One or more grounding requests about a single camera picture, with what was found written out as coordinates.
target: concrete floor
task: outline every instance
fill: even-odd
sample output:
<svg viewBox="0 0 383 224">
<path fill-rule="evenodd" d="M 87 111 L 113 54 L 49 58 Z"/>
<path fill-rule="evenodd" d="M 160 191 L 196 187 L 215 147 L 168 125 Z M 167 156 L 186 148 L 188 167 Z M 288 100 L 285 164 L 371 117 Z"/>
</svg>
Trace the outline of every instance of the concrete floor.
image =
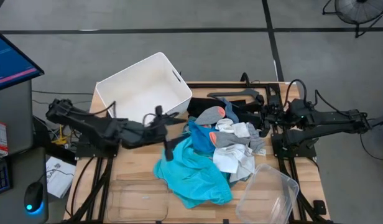
<svg viewBox="0 0 383 224">
<path fill-rule="evenodd" d="M 336 16 L 322 16 L 325 0 L 269 0 L 273 27 L 352 27 Z M 5 0 L 0 30 L 163 29 L 185 27 L 266 27 L 257 0 Z M 377 27 L 383 27 L 381 20 Z M 7 35 L 46 72 L 33 89 L 92 93 L 95 83 L 163 52 L 185 80 L 276 81 L 266 32 L 203 34 Z M 383 32 L 355 39 L 353 32 L 276 33 L 285 81 L 302 79 L 308 99 L 314 89 L 341 110 L 357 108 L 375 118 L 383 113 Z M 90 96 L 33 94 L 73 101 Z M 88 103 L 78 105 L 87 109 Z M 324 103 L 319 110 L 329 110 Z M 43 118 L 46 105 L 34 105 Z M 367 133 L 364 143 L 383 157 L 383 130 Z M 383 223 L 383 162 L 362 149 L 358 135 L 336 134 L 316 145 L 328 210 L 338 223 Z M 59 221 L 65 200 L 50 204 L 49 222 Z"/>
</svg>

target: gray cloth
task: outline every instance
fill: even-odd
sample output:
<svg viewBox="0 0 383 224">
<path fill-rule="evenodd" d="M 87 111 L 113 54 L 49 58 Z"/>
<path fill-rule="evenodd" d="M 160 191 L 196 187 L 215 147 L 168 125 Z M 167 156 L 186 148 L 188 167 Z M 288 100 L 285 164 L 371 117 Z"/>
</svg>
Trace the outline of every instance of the gray cloth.
<svg viewBox="0 0 383 224">
<path fill-rule="evenodd" d="M 222 107 L 213 106 L 207 110 L 204 110 L 196 119 L 195 123 L 198 125 L 215 124 L 220 119 L 223 119 L 224 116 L 225 112 Z"/>
<path fill-rule="evenodd" d="M 247 123 L 248 131 L 251 142 L 249 147 L 252 149 L 253 153 L 258 153 L 260 149 L 265 146 L 265 141 L 259 136 L 259 129 L 255 129 L 254 125 L 250 122 Z"/>
<path fill-rule="evenodd" d="M 249 144 L 249 139 L 246 138 L 239 138 L 235 136 L 234 134 L 229 133 L 223 133 L 219 131 L 213 131 L 210 132 L 210 139 L 211 142 L 214 144 L 215 147 L 221 148 L 221 147 L 227 147 L 233 144 Z"/>
</svg>

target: transparent plastic bin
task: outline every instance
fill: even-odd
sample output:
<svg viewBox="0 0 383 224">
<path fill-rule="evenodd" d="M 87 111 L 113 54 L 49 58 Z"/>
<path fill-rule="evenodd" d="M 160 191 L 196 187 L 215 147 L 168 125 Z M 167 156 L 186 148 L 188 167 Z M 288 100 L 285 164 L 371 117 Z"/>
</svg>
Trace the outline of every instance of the transparent plastic bin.
<svg viewBox="0 0 383 224">
<path fill-rule="evenodd" d="M 106 217 L 112 223 L 164 220 L 168 197 L 164 180 L 114 180 L 109 187 Z"/>
<path fill-rule="evenodd" d="M 244 223 L 285 224 L 298 193 L 296 181 L 260 164 L 237 204 L 236 215 Z"/>
</svg>

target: teal cloth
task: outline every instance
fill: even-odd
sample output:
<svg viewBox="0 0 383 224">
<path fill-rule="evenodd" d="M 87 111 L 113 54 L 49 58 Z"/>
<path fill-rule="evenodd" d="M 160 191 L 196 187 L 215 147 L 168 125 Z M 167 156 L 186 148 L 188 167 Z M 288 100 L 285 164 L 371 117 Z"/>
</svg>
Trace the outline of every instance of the teal cloth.
<svg viewBox="0 0 383 224">
<path fill-rule="evenodd" d="M 192 138 L 186 138 L 173 150 L 173 160 L 162 158 L 154 167 L 154 175 L 164 179 L 169 189 L 180 198 L 186 208 L 193 208 L 209 200 L 217 205 L 230 202 L 233 197 L 226 178 L 206 156 L 194 153 Z"/>
<path fill-rule="evenodd" d="M 201 125 L 196 124 L 194 121 L 188 121 L 191 138 L 193 140 L 193 147 L 197 151 L 205 153 L 213 153 L 215 146 L 210 139 L 210 132 L 218 131 L 215 127 L 204 128 Z"/>
</svg>

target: blue light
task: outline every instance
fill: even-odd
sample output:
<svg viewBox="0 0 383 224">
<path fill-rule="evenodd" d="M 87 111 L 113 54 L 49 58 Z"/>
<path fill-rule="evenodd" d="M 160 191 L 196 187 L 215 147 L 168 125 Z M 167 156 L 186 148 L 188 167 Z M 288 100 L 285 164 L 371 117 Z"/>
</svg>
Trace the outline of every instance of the blue light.
<svg viewBox="0 0 383 224">
<path fill-rule="evenodd" d="M 44 209 L 44 202 L 41 202 L 40 207 L 34 212 L 27 212 L 29 215 L 40 215 Z"/>
</svg>

